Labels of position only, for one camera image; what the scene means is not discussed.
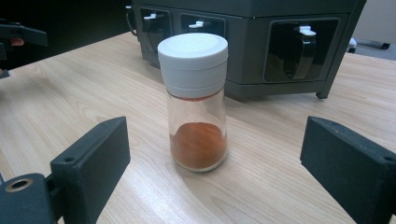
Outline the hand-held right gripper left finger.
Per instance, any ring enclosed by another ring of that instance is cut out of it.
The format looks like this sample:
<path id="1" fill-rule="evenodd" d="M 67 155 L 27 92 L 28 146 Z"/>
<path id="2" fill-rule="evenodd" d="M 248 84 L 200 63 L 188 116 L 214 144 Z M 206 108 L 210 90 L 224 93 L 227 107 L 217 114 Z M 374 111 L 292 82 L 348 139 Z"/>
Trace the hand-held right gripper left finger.
<path id="1" fill-rule="evenodd" d="M 65 224 L 95 224 L 130 162 L 125 117 L 97 124 L 50 162 L 64 190 Z"/>

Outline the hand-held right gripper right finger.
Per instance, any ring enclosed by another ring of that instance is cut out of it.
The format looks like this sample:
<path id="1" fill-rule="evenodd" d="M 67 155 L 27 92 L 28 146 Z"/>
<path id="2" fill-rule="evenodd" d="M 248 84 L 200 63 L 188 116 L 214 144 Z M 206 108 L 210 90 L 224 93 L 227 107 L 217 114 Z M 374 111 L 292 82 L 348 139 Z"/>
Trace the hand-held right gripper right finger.
<path id="1" fill-rule="evenodd" d="M 357 224 L 396 216 L 396 153 L 328 119 L 307 119 L 302 166 Z"/>

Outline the red spice jar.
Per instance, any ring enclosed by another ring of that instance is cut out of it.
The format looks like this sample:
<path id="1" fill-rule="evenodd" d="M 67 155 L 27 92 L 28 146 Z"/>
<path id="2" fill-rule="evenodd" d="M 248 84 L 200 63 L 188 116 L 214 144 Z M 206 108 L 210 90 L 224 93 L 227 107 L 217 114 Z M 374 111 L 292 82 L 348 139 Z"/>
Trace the red spice jar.
<path id="1" fill-rule="evenodd" d="M 158 56 L 172 157 L 189 171 L 210 171 L 227 155 L 228 42 L 206 33 L 175 35 L 159 44 Z"/>

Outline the black hook with white top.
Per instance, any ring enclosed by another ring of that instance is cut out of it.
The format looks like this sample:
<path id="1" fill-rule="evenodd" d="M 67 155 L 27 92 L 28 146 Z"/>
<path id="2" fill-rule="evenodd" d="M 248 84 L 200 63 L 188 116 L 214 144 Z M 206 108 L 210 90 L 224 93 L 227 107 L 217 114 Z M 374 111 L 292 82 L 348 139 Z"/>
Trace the black hook with white top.
<path id="1" fill-rule="evenodd" d="M 143 20 L 143 31 L 147 36 L 148 45 L 152 51 L 155 51 L 163 40 L 163 14 L 151 13 Z"/>
<path id="2" fill-rule="evenodd" d="M 126 9 L 126 20 L 127 20 L 130 32 L 133 36 L 137 36 L 133 7 L 131 5 L 128 5 L 125 7 L 125 9 Z"/>
<path id="3" fill-rule="evenodd" d="M 310 25 L 301 25 L 296 32 L 294 47 L 284 61 L 283 70 L 292 80 L 305 79 L 308 75 L 317 50 L 317 33 Z"/>
<path id="4" fill-rule="evenodd" d="M 188 26 L 190 33 L 209 33 L 210 22 L 209 21 L 196 21 L 194 24 Z"/>

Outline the dark grey corner rack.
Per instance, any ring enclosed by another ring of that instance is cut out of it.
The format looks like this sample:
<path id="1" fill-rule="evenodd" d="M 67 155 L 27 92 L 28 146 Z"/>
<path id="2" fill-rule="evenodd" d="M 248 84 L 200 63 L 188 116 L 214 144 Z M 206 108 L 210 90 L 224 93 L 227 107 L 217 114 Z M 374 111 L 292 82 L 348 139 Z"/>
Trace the dark grey corner rack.
<path id="1" fill-rule="evenodd" d="M 327 98 L 367 0 L 132 0 L 142 56 L 158 64 L 143 31 L 143 18 L 163 14 L 163 40 L 189 33 L 209 21 L 210 34 L 229 44 L 225 93 L 233 98 L 313 92 Z M 283 70 L 296 41 L 294 31 L 310 25 L 317 50 L 305 79 Z"/>

